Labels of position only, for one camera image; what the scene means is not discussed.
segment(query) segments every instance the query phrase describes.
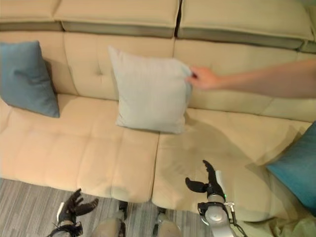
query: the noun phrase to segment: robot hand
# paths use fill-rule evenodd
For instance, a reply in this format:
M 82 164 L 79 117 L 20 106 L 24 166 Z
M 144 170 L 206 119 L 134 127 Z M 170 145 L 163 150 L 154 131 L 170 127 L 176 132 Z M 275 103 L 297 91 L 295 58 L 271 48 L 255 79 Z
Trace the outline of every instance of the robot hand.
M 83 202 L 83 198 L 81 197 L 81 189 L 78 189 L 64 203 L 58 215 L 59 226 L 66 221 L 70 221 L 75 224 L 77 216 L 82 216 L 93 211 L 97 207 L 99 199 L 96 198 L 92 202 L 85 204 L 81 204 L 81 202 Z

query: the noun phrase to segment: pillow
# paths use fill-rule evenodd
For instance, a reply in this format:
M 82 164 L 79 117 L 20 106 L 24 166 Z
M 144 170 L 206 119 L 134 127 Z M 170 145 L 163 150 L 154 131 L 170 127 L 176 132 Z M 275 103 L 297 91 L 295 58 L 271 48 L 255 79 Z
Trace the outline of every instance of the pillow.
M 192 87 L 188 66 L 173 58 L 141 57 L 109 47 L 119 94 L 116 124 L 181 133 Z
M 316 122 L 267 168 L 316 216 Z
M 58 118 L 59 108 L 38 41 L 0 43 L 0 96 L 7 104 Z

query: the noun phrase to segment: sofa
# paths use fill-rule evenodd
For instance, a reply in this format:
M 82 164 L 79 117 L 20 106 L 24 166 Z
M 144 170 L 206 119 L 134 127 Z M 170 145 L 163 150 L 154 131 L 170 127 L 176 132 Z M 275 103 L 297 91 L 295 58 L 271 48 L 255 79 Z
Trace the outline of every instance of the sofa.
M 229 75 L 316 58 L 316 8 L 295 0 L 1 0 L 0 41 L 38 40 L 60 118 L 0 100 L 2 178 L 198 213 L 202 160 L 222 171 L 240 221 L 308 216 L 265 167 L 316 118 L 316 100 L 193 89 L 185 132 L 115 125 L 108 46 Z

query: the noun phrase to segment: floor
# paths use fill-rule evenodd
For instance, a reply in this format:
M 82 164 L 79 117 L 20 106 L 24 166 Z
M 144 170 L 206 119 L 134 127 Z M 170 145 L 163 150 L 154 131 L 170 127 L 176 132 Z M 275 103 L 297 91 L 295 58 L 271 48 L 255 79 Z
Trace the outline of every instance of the floor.
M 0 179 L 0 237 L 45 237 L 52 229 L 56 213 L 70 192 Z M 86 201 L 93 196 L 83 195 Z M 78 221 L 83 225 L 83 237 L 89 237 L 97 224 L 113 216 L 118 201 L 100 198 L 96 210 Z M 150 202 L 130 204 L 126 220 L 127 237 L 151 237 L 157 208 Z M 183 237 L 209 237 L 210 233 L 199 215 L 168 211 L 169 218 L 181 228 Z

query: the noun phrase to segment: teal pillow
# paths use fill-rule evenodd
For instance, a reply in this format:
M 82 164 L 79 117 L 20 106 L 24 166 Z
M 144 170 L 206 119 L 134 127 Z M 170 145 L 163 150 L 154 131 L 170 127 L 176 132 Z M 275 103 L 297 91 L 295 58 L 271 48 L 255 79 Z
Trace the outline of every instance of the teal pillow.
M 316 121 L 267 168 L 316 216 Z
M 59 108 L 38 41 L 0 43 L 0 96 L 11 106 L 58 118 Z

